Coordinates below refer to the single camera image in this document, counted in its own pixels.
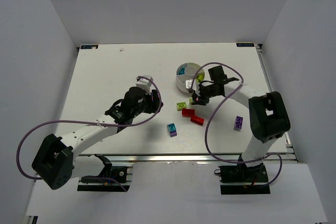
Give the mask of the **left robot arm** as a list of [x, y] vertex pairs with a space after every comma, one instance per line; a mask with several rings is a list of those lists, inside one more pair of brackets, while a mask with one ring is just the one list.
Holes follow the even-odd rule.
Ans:
[[81, 154], [105, 138], [134, 127], [133, 120], [138, 115], [158, 114], [162, 106], [158, 90], [146, 92], [142, 88], [131, 87], [124, 98], [116, 101], [93, 124], [85, 123], [84, 127], [62, 136], [46, 136], [32, 168], [52, 190], [59, 189], [76, 177], [90, 182], [119, 184], [112, 164], [105, 156], [93, 154], [82, 157]]

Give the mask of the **lime lego brick small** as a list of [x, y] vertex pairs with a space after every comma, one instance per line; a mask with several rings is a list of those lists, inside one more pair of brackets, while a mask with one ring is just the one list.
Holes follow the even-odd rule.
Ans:
[[196, 79], [195, 79], [195, 81], [197, 82], [197, 83], [201, 83], [203, 80], [204, 80], [204, 75], [203, 74], [200, 74], [200, 75], [198, 75], [197, 77], [196, 77]]

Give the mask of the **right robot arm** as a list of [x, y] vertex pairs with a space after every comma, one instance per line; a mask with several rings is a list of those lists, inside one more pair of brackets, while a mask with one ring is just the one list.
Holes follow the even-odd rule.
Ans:
[[289, 116], [279, 92], [257, 91], [245, 85], [240, 73], [229, 78], [223, 71], [224, 67], [223, 63], [214, 63], [214, 67], [208, 70], [208, 85], [205, 81], [197, 82], [195, 77], [191, 77], [185, 81], [185, 86], [192, 95], [192, 105], [207, 105], [210, 98], [223, 96], [219, 106], [233, 99], [249, 110], [252, 132], [249, 144], [237, 161], [227, 159], [225, 162], [255, 167], [270, 156], [268, 151], [273, 143], [290, 130]]

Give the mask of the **white round divided container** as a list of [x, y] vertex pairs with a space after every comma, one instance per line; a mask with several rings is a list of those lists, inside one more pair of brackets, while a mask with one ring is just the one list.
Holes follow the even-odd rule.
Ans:
[[[185, 74], [184, 75], [177, 75], [178, 70], [183, 67], [185, 68]], [[196, 71], [200, 68], [200, 66], [196, 63], [188, 62], [188, 63], [183, 63], [180, 65], [177, 70], [176, 70], [176, 76], [175, 76], [175, 84], [177, 88], [184, 92], [188, 93], [185, 88], [185, 81], [186, 80], [191, 80], [194, 75], [196, 74]]]

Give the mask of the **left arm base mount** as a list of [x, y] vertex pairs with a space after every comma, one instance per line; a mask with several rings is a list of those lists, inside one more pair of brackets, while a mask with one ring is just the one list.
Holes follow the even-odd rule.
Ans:
[[101, 154], [79, 156], [77, 159], [77, 191], [126, 193], [131, 185], [133, 168], [128, 165], [114, 165]]

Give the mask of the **lime lego plate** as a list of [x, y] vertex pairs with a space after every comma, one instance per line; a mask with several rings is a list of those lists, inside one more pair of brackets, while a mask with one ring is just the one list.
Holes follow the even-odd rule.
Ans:
[[176, 109], [178, 111], [182, 111], [183, 109], [186, 109], [186, 108], [187, 108], [186, 102], [179, 102], [176, 104]]

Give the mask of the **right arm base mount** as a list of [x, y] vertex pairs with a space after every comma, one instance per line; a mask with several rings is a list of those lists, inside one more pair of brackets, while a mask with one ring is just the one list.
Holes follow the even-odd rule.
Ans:
[[270, 186], [263, 163], [247, 167], [245, 164], [224, 165], [214, 170], [219, 177], [222, 195], [266, 195]]

